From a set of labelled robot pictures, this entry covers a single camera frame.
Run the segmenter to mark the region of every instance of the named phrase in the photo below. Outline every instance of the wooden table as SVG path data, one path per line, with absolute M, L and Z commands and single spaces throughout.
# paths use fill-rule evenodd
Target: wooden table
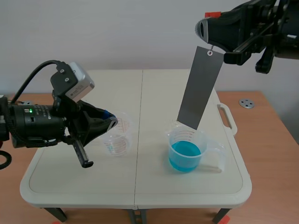
M 228 214 L 230 224 L 296 223 L 299 218 L 299 146 L 260 92 L 219 92 L 220 101 L 231 110 L 238 126 L 235 136 L 253 185 L 249 200 Z M 254 109 L 239 106 L 241 98 L 255 102 Z M 24 95 L 20 100 L 49 104 L 49 94 Z M 50 224 L 56 219 L 21 198 L 19 185 L 35 149 L 3 149 L 13 156 L 12 164 L 0 171 L 0 224 Z M 148 224 L 212 223 L 213 209 L 152 209 Z M 69 209 L 70 224 L 130 223 L 124 210 Z

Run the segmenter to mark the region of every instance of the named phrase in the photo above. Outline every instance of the empty measuring cup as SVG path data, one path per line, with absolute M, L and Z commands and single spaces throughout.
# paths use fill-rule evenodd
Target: empty measuring cup
M 168 133 L 169 162 L 177 170 L 194 170 L 205 154 L 216 152 L 219 155 L 219 169 L 225 167 L 225 148 L 207 137 L 205 132 L 196 131 L 187 126 L 179 126 Z
M 124 155 L 132 145 L 132 121 L 124 112 L 112 112 L 118 124 L 100 136 L 111 155 Z

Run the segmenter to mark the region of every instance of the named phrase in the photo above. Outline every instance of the white wall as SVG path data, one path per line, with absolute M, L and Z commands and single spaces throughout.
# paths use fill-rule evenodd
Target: white wall
M 190 68 L 194 32 L 205 12 L 245 0 L 1 0 L 0 93 L 16 91 L 49 59 L 85 69 Z M 218 90 L 262 90 L 299 141 L 299 61 L 274 59 L 271 73 L 255 73 L 259 55 L 242 67 L 223 65 Z M 39 74 L 27 92 L 50 92 L 55 68 Z

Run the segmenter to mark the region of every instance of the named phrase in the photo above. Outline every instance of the white table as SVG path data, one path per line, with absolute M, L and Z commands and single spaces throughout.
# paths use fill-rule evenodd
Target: white table
M 83 169 L 70 146 L 60 143 L 38 149 L 21 182 L 25 201 L 49 208 L 54 215 L 57 211 L 50 208 L 140 209 L 145 223 L 145 209 L 224 208 L 219 219 L 248 199 L 251 181 L 234 140 L 237 129 L 215 91 L 199 129 L 226 147 L 224 172 L 219 173 L 214 154 L 187 174 L 168 164 L 165 122 L 177 118 L 189 70 L 94 70 L 89 74 L 96 87 L 85 100 L 132 117 L 130 152 L 110 156 L 96 139 L 85 147 L 94 165 Z M 218 106 L 226 109 L 232 129 L 223 125 Z

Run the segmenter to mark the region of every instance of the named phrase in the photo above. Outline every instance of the metal plate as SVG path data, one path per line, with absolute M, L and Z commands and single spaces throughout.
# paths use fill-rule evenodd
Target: metal plate
M 254 107 L 254 102 L 250 99 L 240 99 L 239 104 L 247 109 L 251 109 Z
M 223 64 L 223 54 L 197 47 L 178 121 L 197 130 Z

